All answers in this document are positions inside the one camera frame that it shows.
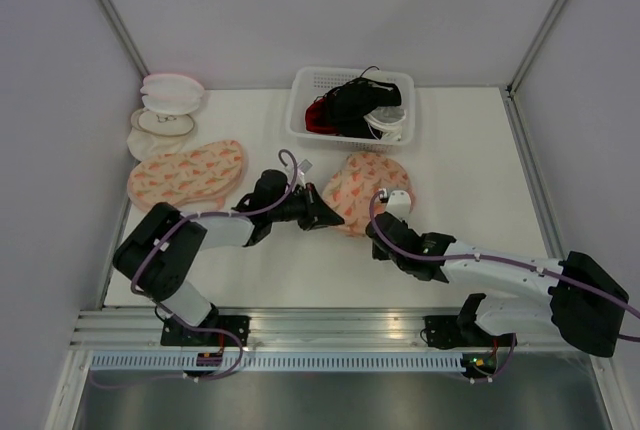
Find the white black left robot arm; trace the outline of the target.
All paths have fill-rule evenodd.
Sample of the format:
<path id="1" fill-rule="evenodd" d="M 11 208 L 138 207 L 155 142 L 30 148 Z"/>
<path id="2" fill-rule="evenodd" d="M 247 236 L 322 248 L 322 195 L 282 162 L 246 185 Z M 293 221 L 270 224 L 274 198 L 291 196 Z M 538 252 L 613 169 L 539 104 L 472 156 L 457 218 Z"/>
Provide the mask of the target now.
<path id="1" fill-rule="evenodd" d="M 116 249 L 112 263 L 133 291 L 156 305 L 164 321 L 165 345 L 241 348 L 247 324 L 221 316 L 187 276 L 200 250 L 251 247 L 264 240 L 275 223 L 290 221 L 303 231 L 344 223 L 314 184 L 266 170 L 230 214 L 187 217 L 167 202 L 156 204 Z"/>

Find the floral pink mesh laundry bag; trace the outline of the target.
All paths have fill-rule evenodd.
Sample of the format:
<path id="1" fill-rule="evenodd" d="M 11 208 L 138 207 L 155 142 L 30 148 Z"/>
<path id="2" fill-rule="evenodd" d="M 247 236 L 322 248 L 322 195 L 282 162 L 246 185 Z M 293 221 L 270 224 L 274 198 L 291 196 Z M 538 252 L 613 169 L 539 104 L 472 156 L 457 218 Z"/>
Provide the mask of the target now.
<path id="1" fill-rule="evenodd" d="M 321 192 L 323 201 L 344 220 L 334 230 L 364 237 L 370 201 L 382 189 L 406 191 L 414 200 L 409 174 L 397 161 L 366 151 L 347 156 Z"/>

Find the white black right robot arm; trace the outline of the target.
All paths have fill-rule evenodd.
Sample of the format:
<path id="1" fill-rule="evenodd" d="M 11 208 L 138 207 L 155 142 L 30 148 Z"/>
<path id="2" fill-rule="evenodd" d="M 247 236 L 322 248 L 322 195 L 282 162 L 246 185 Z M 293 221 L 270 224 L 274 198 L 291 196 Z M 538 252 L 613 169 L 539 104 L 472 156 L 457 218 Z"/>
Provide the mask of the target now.
<path id="1" fill-rule="evenodd" d="M 388 212 L 366 227 L 372 256 L 419 281 L 479 286 L 456 321 L 459 338 L 478 345 L 490 335 L 558 334 L 597 357 L 613 356 L 629 295 L 591 256 L 563 259 L 494 253 L 447 234 L 418 234 Z"/>

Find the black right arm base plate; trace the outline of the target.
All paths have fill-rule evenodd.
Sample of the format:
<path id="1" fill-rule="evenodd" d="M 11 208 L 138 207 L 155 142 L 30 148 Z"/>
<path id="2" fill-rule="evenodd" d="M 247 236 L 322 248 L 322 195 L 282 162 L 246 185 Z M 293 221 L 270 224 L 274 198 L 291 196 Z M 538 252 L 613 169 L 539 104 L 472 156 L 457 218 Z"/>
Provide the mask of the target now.
<path id="1" fill-rule="evenodd" d="M 511 346 L 510 334 L 491 335 L 476 323 L 458 322 L 455 315 L 431 315 L 423 318 L 421 336 L 430 348 L 451 350 L 458 348 L 507 348 Z"/>

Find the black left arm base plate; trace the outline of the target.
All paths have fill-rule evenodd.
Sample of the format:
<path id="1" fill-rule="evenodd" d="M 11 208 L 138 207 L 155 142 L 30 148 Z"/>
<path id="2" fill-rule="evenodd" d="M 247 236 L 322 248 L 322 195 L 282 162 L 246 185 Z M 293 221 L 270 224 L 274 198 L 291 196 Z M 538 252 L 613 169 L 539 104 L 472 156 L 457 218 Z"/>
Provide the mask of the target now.
<path id="1" fill-rule="evenodd" d="M 246 315 L 220 315 L 215 321 L 205 321 L 210 330 L 195 331 L 181 325 L 174 318 L 163 323 L 160 345 L 166 347 L 214 347 L 239 348 L 247 344 L 250 333 L 250 317 Z"/>

